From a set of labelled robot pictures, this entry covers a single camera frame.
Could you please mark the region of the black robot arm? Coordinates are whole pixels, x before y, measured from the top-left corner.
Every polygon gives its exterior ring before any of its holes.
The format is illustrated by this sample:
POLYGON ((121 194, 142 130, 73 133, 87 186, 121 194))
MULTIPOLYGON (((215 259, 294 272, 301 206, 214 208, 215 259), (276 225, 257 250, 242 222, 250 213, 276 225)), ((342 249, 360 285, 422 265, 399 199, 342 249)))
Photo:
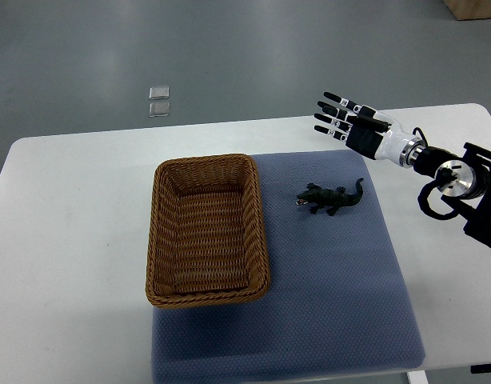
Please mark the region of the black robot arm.
POLYGON ((432 146, 414 151, 409 164, 433 179, 422 187, 417 202, 436 220, 463 217, 464 233, 491 248, 491 151, 468 142, 464 148, 460 158, 432 146))

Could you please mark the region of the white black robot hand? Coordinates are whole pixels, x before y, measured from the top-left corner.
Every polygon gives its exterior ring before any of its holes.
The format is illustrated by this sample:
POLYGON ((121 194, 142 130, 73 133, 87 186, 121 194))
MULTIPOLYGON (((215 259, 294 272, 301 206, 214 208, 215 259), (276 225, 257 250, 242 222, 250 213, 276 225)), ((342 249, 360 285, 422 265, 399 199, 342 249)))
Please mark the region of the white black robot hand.
POLYGON ((321 108, 314 117, 314 129, 345 144, 349 149, 372 160, 390 160, 411 167, 416 150, 425 148, 425 140, 405 132, 400 122, 373 107, 325 92, 321 108))

